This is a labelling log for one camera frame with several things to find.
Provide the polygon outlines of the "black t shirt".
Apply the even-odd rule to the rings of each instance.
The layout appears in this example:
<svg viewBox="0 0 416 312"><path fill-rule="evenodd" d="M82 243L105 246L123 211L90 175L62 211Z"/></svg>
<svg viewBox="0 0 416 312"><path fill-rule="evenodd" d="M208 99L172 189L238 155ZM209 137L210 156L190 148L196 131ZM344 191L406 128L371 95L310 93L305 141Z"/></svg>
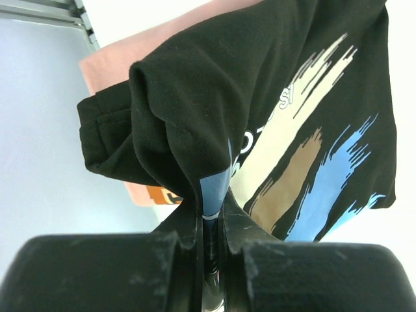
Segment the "black t shirt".
<svg viewBox="0 0 416 312"><path fill-rule="evenodd" d="M217 95L138 61L104 109L82 100L85 165L138 205L195 200L212 220L231 192L277 239L319 241L396 198L386 3L257 2L218 39L234 65Z"/></svg>

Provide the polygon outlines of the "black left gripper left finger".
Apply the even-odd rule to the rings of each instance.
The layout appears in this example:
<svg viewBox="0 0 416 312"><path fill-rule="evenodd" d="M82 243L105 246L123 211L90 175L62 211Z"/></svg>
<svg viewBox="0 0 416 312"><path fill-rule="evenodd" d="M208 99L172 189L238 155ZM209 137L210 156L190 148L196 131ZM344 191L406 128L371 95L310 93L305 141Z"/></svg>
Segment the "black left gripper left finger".
<svg viewBox="0 0 416 312"><path fill-rule="evenodd" d="M1 285L2 311L199 311L202 212L182 204L150 233L28 240Z"/></svg>

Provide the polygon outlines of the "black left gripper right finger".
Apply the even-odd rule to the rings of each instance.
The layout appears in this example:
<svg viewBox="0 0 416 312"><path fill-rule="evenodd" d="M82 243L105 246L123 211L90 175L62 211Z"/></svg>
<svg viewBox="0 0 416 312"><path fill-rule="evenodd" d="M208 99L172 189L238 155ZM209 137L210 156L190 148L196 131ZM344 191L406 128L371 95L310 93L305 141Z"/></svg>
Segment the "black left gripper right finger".
<svg viewBox="0 0 416 312"><path fill-rule="evenodd" d="M282 242L226 194L220 215L226 311L415 310L415 293L391 250L377 244Z"/></svg>

